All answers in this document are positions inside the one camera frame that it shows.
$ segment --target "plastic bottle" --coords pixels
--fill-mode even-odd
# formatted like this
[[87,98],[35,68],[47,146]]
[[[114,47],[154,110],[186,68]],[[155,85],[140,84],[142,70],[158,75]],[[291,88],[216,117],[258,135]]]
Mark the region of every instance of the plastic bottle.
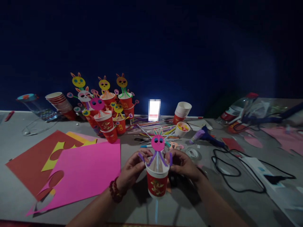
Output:
[[239,116],[240,112],[243,110],[244,107],[246,110],[248,110],[257,97],[258,94],[251,92],[247,94],[244,98],[235,101],[227,110],[224,111],[221,116],[217,118],[216,122],[222,125],[227,125],[230,121]]

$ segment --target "power strip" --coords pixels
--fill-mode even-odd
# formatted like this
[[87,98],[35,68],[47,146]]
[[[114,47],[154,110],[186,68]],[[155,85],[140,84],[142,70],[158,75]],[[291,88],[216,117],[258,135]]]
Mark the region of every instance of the power strip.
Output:
[[[273,176],[273,174],[257,158],[242,157],[241,159],[253,169],[265,185],[269,197],[277,204],[289,220],[296,227],[303,226],[303,194],[285,187],[282,183],[276,185],[271,184],[264,175]],[[252,171],[245,164],[243,164],[243,166],[245,166],[249,173],[260,184]]]

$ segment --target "pink paper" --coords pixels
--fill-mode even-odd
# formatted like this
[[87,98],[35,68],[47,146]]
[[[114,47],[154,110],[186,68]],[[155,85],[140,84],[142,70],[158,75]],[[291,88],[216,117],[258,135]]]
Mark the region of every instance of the pink paper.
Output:
[[97,142],[96,143],[102,143],[102,142],[106,142],[107,139],[102,139],[100,137],[93,137],[93,136],[88,136],[88,135],[84,135],[84,134],[81,134],[81,133],[77,133],[77,132],[72,132],[88,141],[94,141],[95,139],[97,139]]
[[254,147],[263,148],[261,142],[255,137],[244,136],[244,139],[246,142],[248,142],[250,145],[253,145]]
[[253,131],[250,130],[250,129],[245,130],[245,132],[247,132],[248,134],[251,134],[252,136],[256,137],[256,136],[255,136],[255,132],[253,132]]
[[39,193],[49,188],[51,176],[62,170],[62,180],[53,187],[54,198],[39,211],[26,216],[64,206],[102,193],[121,171],[120,140],[63,150],[47,184]]
[[296,135],[294,128],[291,128],[290,134],[285,133],[285,128],[276,127],[276,128],[261,128],[264,132],[274,137],[280,144],[283,150],[291,153],[290,150],[297,152],[303,156],[303,141]]

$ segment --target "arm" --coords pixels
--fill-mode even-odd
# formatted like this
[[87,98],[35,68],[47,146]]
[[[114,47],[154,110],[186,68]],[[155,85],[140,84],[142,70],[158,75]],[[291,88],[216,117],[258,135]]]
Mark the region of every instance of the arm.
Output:
[[[173,161],[178,165],[172,165],[170,170],[185,175],[194,182],[197,186],[199,196],[205,205],[207,216],[213,226],[247,226],[214,190],[208,179],[197,169],[185,153],[176,149],[171,149],[171,153]],[[166,153],[165,158],[169,163],[169,153]]]
[[[135,152],[126,162],[117,179],[117,188],[122,194],[130,189],[138,179],[140,173],[145,168],[138,153],[141,153],[144,160],[148,162],[148,156],[152,156],[149,149],[141,148]],[[113,201],[110,189],[107,188],[102,194],[95,198],[87,207],[85,207],[76,217],[74,217],[67,227],[93,227],[103,226],[112,214],[117,204]]]

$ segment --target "cartoon face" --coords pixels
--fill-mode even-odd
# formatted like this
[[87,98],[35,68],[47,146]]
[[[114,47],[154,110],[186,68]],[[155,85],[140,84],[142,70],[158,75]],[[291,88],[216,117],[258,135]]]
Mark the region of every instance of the cartoon face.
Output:
[[81,102],[89,102],[91,100],[90,97],[92,97],[92,94],[88,91],[88,86],[85,88],[84,91],[76,88],[76,91],[78,92],[78,99]]
[[123,107],[122,107],[121,104],[117,104],[115,102],[112,102],[110,105],[116,113],[121,113],[123,111]]
[[154,129],[155,135],[151,140],[151,146],[155,151],[162,151],[165,147],[165,142],[163,136],[161,136],[163,131],[157,134],[156,130]]
[[73,73],[70,73],[73,77],[73,85],[75,87],[84,87],[85,86],[85,80],[81,77],[81,74],[78,73],[78,76],[75,76]]
[[119,87],[122,87],[122,88],[126,88],[127,86],[127,80],[124,78],[124,73],[122,73],[122,76],[120,77],[118,74],[117,75],[117,84]]
[[100,98],[92,98],[91,101],[89,101],[89,104],[94,110],[102,110],[104,108],[104,102]]
[[102,90],[108,90],[110,88],[110,83],[106,80],[106,76],[104,76],[104,79],[99,78],[99,86]]

